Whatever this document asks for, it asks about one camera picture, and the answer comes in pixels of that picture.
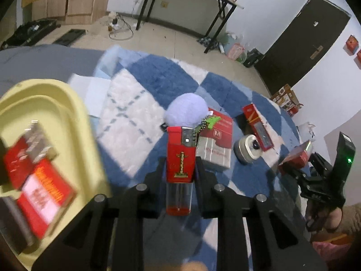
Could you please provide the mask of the right hand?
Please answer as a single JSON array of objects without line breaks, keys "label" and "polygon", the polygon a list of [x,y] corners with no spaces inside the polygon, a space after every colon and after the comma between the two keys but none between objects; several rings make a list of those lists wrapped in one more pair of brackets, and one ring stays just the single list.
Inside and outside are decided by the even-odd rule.
[{"label": "right hand", "polygon": [[318,232],[323,229],[333,232],[339,227],[342,216],[343,212],[338,207],[331,209],[311,199],[307,201],[305,219],[306,228],[309,232]]}]

